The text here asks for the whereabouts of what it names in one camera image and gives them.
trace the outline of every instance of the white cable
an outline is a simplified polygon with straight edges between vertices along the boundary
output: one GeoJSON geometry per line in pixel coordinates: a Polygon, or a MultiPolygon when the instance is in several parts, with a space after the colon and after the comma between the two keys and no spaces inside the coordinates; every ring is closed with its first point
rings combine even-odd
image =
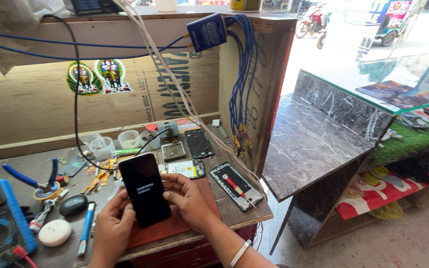
{"type": "MultiPolygon", "coordinates": [[[[196,109],[195,109],[195,107],[194,107],[194,105],[193,105],[193,102],[191,101],[191,98],[190,98],[190,96],[186,93],[186,91],[180,86],[180,84],[179,84],[179,82],[178,82],[178,79],[176,79],[176,77],[175,77],[175,75],[173,74],[173,72],[170,70],[170,68],[168,67],[168,65],[166,64],[166,62],[165,62],[165,60],[164,60],[164,58],[163,58],[163,56],[161,55],[161,53],[158,51],[158,50],[154,50],[154,49],[152,49],[152,51],[150,50],[150,46],[152,47],[152,48],[156,48],[156,45],[155,45],[155,42],[153,41],[153,39],[152,39],[152,37],[150,36],[150,34],[148,33],[148,31],[147,31],[147,29],[146,29],[146,27],[145,27],[145,24],[144,24],[144,22],[143,22],[143,19],[142,19],[142,17],[138,14],[138,12],[127,2],[127,0],[120,0],[121,2],[118,2],[117,0],[113,0],[114,1],[114,3],[115,4],[117,4],[123,11],[125,11],[126,13],[127,13],[127,15],[129,16],[129,18],[132,20],[132,21],[134,21],[136,24],[137,24],[137,27],[138,27],[138,29],[139,29],[139,31],[140,31],[140,34],[142,35],[142,37],[143,37],[143,41],[144,41],[144,43],[145,43],[145,46],[146,46],[146,48],[147,48],[147,50],[148,50],[148,52],[149,52],[149,54],[150,54],[150,56],[152,57],[152,60],[153,60],[153,63],[155,64],[155,66],[156,66],[156,68],[157,68],[157,70],[158,70],[158,72],[161,74],[161,71],[160,71],[160,69],[158,68],[158,65],[156,64],[156,61],[155,61],[155,58],[154,58],[154,56],[153,56],[153,53],[158,57],[158,60],[159,60],[159,62],[163,65],[163,67],[165,68],[165,70],[168,72],[168,75],[170,76],[170,78],[171,78],[171,80],[175,83],[175,86],[176,86],[176,88],[178,89],[178,92],[180,92],[180,96],[181,96],[181,98],[182,98],[182,100],[183,100],[183,104],[185,105],[185,107],[186,107],[186,109],[187,109],[187,111],[188,111],[188,113],[193,117],[193,118],[198,118],[198,119],[200,119],[200,117],[199,117],[199,113],[196,111],[196,109]],[[127,6],[129,6],[133,11],[134,11],[134,13],[137,15],[137,18],[138,18],[138,20],[131,14],[131,12],[129,12],[127,9],[126,9],[126,7],[122,4],[122,3],[124,3],[125,5],[127,5],[127,6]],[[189,102],[191,102],[191,104],[192,104],[192,106],[190,107],[189,105],[188,105],[188,101],[187,101],[187,99],[186,98],[188,98],[188,101],[189,102]]],[[[219,139],[215,134],[213,134],[209,129],[208,129],[208,127],[203,123],[203,121],[201,121],[201,119],[199,120],[199,121],[197,121],[197,123],[201,126],[201,128],[203,128],[206,132],[208,132],[208,134],[214,139],[214,141],[223,149],[223,150],[225,150],[227,153],[228,153],[228,155],[229,155],[229,157],[230,157],[230,159],[235,163],[235,165],[236,166],[238,166],[239,168],[241,168],[241,169],[243,169],[243,173],[245,173],[250,179],[251,179],[251,181],[252,182],[254,182],[262,191],[263,191],[263,194],[264,194],[264,196],[266,197],[266,199],[267,199],[267,196],[266,196],[266,194],[265,194],[265,192],[264,192],[264,189],[263,189],[263,187],[262,187],[262,185],[259,183],[259,177],[257,177],[257,175],[254,173],[254,172],[252,172],[251,170],[249,170],[246,166],[245,166],[245,164],[231,151],[231,149],[230,148],[228,148],[227,146],[226,146],[226,144],[224,144],[224,142],[221,140],[221,139],[219,139]]]]}
{"type": "MultiPolygon", "coordinates": [[[[151,45],[153,46],[153,45],[155,45],[155,43],[154,43],[154,41],[152,40],[152,38],[151,38],[151,36],[150,36],[150,34],[148,33],[148,31],[146,30],[146,28],[145,28],[145,24],[144,24],[144,22],[143,22],[143,19],[141,18],[141,16],[137,13],[137,11],[132,7],[132,6],[130,6],[130,8],[135,12],[135,14],[137,15],[137,17],[139,18],[139,21],[136,21],[136,19],[134,18],[134,16],[130,13],[130,12],[128,12],[126,9],[125,9],[125,7],[122,7],[121,6],[121,8],[122,9],[124,9],[126,12],[127,12],[127,15],[129,15],[129,17],[131,17],[131,19],[132,20],[134,20],[136,23],[137,23],[137,25],[139,25],[139,27],[141,28],[141,34],[143,35],[143,34],[145,34],[145,36],[146,36],[146,39],[148,39],[148,41],[151,43],[151,45]]],[[[182,100],[183,100],[183,104],[185,105],[185,107],[190,107],[189,105],[188,105],[188,103],[187,103],[187,101],[186,101],[186,98],[185,98],[185,96],[187,96],[188,97],[188,100],[191,102],[191,103],[193,103],[192,101],[191,101],[191,98],[188,96],[188,94],[184,91],[184,89],[180,86],[180,84],[178,83],[178,80],[176,79],[176,77],[173,75],[173,73],[171,72],[171,70],[169,69],[169,67],[168,67],[168,65],[166,64],[166,62],[164,61],[164,58],[161,56],[161,53],[160,52],[158,52],[157,50],[155,50],[154,51],[155,52],[155,54],[157,55],[157,57],[159,58],[159,59],[161,59],[160,60],[160,62],[162,63],[162,65],[165,67],[165,69],[166,70],[168,70],[168,74],[170,75],[170,78],[172,79],[172,81],[174,81],[175,82],[175,84],[176,84],[176,87],[177,87],[177,89],[179,90],[179,92],[182,92],[183,94],[181,94],[181,97],[182,97],[182,100]]],[[[158,66],[157,66],[157,64],[156,64],[156,62],[155,62],[155,60],[154,60],[154,58],[153,58],[153,55],[151,54],[151,56],[152,56],[152,60],[153,60],[153,62],[154,62],[154,64],[156,65],[156,67],[157,67],[157,69],[158,69],[158,66]]],[[[196,109],[192,106],[192,109],[193,109],[193,111],[194,111],[194,114],[196,115],[196,116],[198,116],[199,115],[199,113],[196,111],[196,109]]],[[[191,115],[191,116],[193,116],[194,118],[195,118],[195,115],[193,114],[193,113],[191,113],[191,111],[190,110],[188,110],[188,113],[191,115]]],[[[261,189],[263,189],[262,188],[262,186],[259,184],[259,178],[256,176],[256,174],[255,173],[253,173],[251,170],[249,170],[249,169],[247,169],[246,168],[246,166],[244,165],[244,163],[243,162],[241,162],[240,160],[239,160],[239,158],[237,158],[237,156],[230,150],[230,149],[228,149],[227,148],[227,146],[224,144],[224,142],[223,141],[221,141],[217,136],[215,136],[211,131],[209,131],[209,129],[207,128],[207,126],[203,123],[203,122],[199,122],[199,124],[201,125],[201,127],[203,127],[203,129],[205,129],[205,131],[207,131],[212,137],[213,137],[213,139],[229,154],[229,156],[230,156],[230,158],[237,164],[237,166],[240,166],[240,168],[242,168],[242,169],[244,169],[244,170],[246,170],[247,172],[248,172],[248,176],[250,177],[250,179],[255,183],[255,184],[257,184],[261,189]]]]}

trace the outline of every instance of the artificial grass mat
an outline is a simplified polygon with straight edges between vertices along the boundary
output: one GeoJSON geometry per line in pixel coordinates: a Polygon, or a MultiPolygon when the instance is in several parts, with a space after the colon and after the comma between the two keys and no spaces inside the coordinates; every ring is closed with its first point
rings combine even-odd
{"type": "Polygon", "coordinates": [[[426,132],[422,133],[397,122],[393,122],[390,129],[402,135],[403,138],[399,140],[390,137],[388,140],[380,142],[384,148],[377,146],[373,152],[375,158],[373,164],[375,165],[395,161],[429,145],[429,129],[422,129],[426,132]]]}

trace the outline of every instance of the table drawer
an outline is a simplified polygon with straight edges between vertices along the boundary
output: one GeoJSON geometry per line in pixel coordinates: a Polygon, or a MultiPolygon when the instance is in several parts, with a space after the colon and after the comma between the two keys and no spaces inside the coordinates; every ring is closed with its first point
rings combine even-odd
{"type": "MultiPolygon", "coordinates": [[[[244,240],[253,239],[256,225],[247,226],[235,232],[244,240]]],[[[218,257],[207,239],[190,242],[181,246],[142,256],[130,261],[136,268],[155,267],[203,267],[208,263],[218,263],[218,257]]]]}

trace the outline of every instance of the phone display screen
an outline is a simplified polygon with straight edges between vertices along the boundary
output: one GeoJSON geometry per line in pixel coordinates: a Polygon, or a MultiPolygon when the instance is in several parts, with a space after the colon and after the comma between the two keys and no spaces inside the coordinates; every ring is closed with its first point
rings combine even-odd
{"type": "Polygon", "coordinates": [[[141,228],[172,215],[170,204],[163,198],[164,187],[152,153],[123,160],[119,169],[141,228]]]}

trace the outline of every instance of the samsung galaxy logo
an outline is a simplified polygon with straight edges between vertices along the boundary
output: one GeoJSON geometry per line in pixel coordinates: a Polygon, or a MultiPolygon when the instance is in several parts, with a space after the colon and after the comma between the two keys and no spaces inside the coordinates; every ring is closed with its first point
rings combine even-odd
{"type": "Polygon", "coordinates": [[[139,194],[150,191],[150,186],[153,186],[153,183],[147,184],[145,186],[137,188],[139,194]]]}
{"type": "Polygon", "coordinates": [[[212,44],[218,44],[219,43],[219,35],[218,35],[218,31],[216,29],[216,23],[208,22],[206,24],[206,31],[208,32],[208,36],[210,38],[211,43],[212,44]]]}

